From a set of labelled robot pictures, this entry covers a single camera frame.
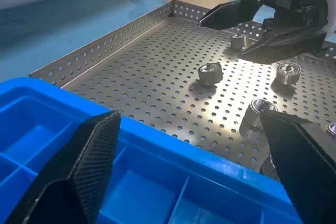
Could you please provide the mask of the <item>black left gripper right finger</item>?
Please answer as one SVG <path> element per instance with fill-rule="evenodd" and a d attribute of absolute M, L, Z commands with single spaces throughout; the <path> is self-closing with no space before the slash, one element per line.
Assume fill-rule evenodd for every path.
<path fill-rule="evenodd" d="M 336 140 L 296 115 L 259 115 L 276 172 L 304 224 L 336 224 Z"/>

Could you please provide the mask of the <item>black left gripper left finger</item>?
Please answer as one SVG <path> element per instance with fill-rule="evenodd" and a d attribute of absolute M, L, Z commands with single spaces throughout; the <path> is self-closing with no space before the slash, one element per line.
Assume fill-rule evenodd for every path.
<path fill-rule="evenodd" d="M 42 168 L 5 224 L 95 224 L 112 173 L 121 111 L 81 123 Z"/>

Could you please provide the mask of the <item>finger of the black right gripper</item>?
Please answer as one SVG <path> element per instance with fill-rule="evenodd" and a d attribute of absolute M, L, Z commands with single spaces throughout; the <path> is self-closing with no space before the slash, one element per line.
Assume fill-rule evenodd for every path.
<path fill-rule="evenodd" d="M 236 27 L 253 20 L 262 5 L 261 0 L 236 0 L 219 4 L 207 12 L 198 24 L 216 30 Z"/>
<path fill-rule="evenodd" d="M 297 55 L 321 50 L 326 32 L 320 27 L 288 27 L 265 33 L 239 54 L 242 60 L 272 64 Z"/>

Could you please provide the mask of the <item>perforated metal tray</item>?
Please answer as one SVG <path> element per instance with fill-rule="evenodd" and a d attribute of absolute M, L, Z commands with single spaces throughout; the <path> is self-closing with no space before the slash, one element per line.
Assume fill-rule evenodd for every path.
<path fill-rule="evenodd" d="M 259 170 L 269 154 L 265 137 L 244 121 L 253 99 L 272 102 L 321 127 L 336 122 L 336 44 L 322 58 L 299 55 L 299 81 L 276 84 L 277 64 L 239 59 L 238 33 L 261 38 L 251 21 L 223 31 L 204 28 L 206 9 L 171 1 L 31 73 L 135 121 L 245 167 Z M 223 79 L 202 85 L 198 68 L 219 63 Z"/>

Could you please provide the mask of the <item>blue plastic table cover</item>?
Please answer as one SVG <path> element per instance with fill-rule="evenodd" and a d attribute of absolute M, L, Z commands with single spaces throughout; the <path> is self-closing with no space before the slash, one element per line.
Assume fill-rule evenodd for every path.
<path fill-rule="evenodd" d="M 45 0 L 0 10 L 0 82 L 26 77 L 165 0 Z"/>

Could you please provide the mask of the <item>blue compartment tray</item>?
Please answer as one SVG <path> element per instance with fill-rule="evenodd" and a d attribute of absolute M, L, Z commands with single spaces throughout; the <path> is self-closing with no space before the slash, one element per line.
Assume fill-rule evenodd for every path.
<path fill-rule="evenodd" d="M 0 83 L 0 224 L 77 127 L 110 110 L 41 80 Z M 282 185 L 121 115 L 95 224 L 302 224 Z"/>

